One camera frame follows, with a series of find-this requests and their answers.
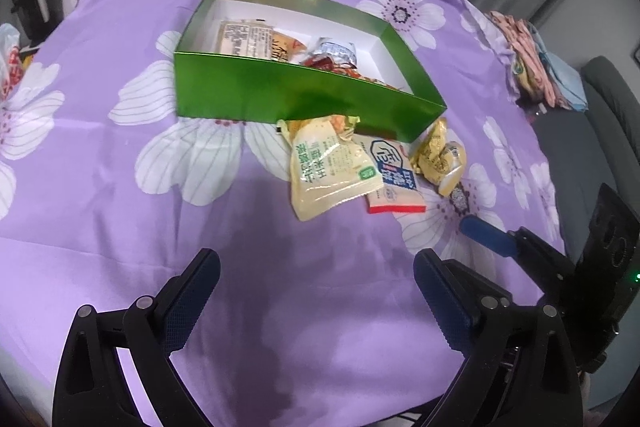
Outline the gold snack pack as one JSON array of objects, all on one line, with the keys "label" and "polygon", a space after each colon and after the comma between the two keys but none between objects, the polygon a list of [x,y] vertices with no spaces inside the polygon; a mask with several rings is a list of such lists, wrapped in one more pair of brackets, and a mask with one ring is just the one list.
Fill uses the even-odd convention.
[{"label": "gold snack pack", "polygon": [[447,119],[438,118],[410,157],[413,170],[431,183],[442,197],[451,195],[466,167],[464,146],[450,141],[447,132]]}]

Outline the white blue red snack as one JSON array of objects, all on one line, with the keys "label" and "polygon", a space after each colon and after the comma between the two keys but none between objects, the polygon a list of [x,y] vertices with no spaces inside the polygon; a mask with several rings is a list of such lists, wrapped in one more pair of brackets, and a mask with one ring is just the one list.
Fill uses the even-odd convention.
[{"label": "white blue red snack", "polygon": [[424,212],[426,204],[402,144],[361,134],[356,134],[354,140],[367,152],[383,179],[383,187],[367,195],[368,211]]}]

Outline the green white rice snack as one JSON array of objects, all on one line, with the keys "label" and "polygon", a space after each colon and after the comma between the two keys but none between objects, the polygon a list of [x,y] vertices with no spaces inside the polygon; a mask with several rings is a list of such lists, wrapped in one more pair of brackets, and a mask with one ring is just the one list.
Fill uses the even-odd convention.
[{"label": "green white rice snack", "polygon": [[382,174],[354,141],[359,121],[330,115],[278,122],[291,147],[291,202],[299,220],[309,221],[383,187]]}]

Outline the silver white snack pouch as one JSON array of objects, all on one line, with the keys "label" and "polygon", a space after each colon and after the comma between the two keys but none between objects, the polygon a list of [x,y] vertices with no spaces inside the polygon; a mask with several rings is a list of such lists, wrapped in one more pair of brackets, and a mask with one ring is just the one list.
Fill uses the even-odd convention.
[{"label": "silver white snack pouch", "polygon": [[309,52],[309,56],[329,57],[336,66],[357,67],[356,46],[350,41],[334,37],[320,37]]}]

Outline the orange cracker snack pack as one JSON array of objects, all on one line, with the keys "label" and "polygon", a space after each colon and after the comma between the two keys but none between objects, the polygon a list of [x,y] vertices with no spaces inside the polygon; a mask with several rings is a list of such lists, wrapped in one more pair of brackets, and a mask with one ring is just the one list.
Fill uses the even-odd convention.
[{"label": "orange cracker snack pack", "polygon": [[280,31],[271,31],[271,61],[291,63],[296,56],[303,55],[306,51],[307,47],[298,39],[282,34]]}]

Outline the beige text label snack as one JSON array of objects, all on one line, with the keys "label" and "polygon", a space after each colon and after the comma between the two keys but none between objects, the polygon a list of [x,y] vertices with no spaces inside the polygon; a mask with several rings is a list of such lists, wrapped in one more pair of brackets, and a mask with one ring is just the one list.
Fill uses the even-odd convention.
[{"label": "beige text label snack", "polygon": [[272,37],[273,28],[262,20],[224,20],[219,27],[215,52],[270,60]]}]

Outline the grey sofa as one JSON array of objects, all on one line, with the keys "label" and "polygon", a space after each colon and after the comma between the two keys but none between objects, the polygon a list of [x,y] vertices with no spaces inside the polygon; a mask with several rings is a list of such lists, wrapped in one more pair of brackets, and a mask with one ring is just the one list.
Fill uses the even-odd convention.
[{"label": "grey sofa", "polygon": [[584,113],[550,109],[533,123],[549,161],[562,241],[572,259],[585,246],[603,183],[639,210],[639,102],[604,56],[589,61],[580,78],[588,102]]}]

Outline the folded pink cloth pile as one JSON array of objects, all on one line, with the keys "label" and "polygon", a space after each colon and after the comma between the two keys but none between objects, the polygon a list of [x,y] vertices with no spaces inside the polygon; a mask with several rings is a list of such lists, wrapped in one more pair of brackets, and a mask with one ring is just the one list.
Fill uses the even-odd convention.
[{"label": "folded pink cloth pile", "polygon": [[526,100],[580,113],[587,110],[579,72],[547,49],[532,23],[497,11],[489,12],[488,18],[514,52],[512,75]]}]

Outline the purple floral tablecloth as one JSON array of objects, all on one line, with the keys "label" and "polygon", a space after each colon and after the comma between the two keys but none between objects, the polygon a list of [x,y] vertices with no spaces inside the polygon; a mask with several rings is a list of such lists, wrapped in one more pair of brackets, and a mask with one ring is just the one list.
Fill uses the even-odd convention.
[{"label": "purple floral tablecloth", "polygon": [[[125,308],[203,247],[222,273],[175,365],[218,426],[361,426],[440,395],[461,363],[416,288],[431,247],[508,288],[537,287],[457,233],[453,205],[310,221],[290,203],[288,146],[269,124],[180,119],[172,51],[201,0],[80,0],[1,99],[1,373],[52,412],[76,310]],[[506,87],[509,57],[466,0],[398,2],[409,48],[468,152],[465,206],[563,244],[548,162]]]}]

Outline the colourful orange snack pack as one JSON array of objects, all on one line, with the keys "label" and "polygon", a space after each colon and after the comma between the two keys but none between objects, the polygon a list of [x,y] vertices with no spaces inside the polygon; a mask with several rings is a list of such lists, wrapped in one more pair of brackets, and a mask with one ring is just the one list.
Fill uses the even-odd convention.
[{"label": "colourful orange snack pack", "polygon": [[372,83],[383,84],[383,81],[367,77],[365,75],[360,74],[358,69],[352,66],[344,66],[341,64],[336,64],[331,57],[329,56],[320,56],[317,60],[310,58],[309,60],[302,63],[304,67],[323,70],[323,72],[332,72],[335,75],[342,75],[349,78],[354,78],[363,81],[369,81]]}]

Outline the green cardboard box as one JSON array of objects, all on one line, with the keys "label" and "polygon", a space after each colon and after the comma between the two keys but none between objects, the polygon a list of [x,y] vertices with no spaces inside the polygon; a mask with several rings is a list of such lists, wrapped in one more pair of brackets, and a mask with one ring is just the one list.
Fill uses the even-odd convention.
[{"label": "green cardboard box", "polygon": [[[322,37],[356,48],[358,77],[217,50],[225,22],[261,20],[306,46]],[[182,117],[274,124],[341,114],[364,131],[414,141],[446,103],[385,20],[331,0],[202,0],[174,53]]]}]

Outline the white red plastic bag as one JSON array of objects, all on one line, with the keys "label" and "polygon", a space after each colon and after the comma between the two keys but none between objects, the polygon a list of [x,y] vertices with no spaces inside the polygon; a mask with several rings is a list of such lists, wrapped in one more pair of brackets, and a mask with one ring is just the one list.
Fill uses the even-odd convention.
[{"label": "white red plastic bag", "polygon": [[11,24],[0,26],[1,101],[6,101],[20,84],[24,68],[20,59],[20,32]]}]

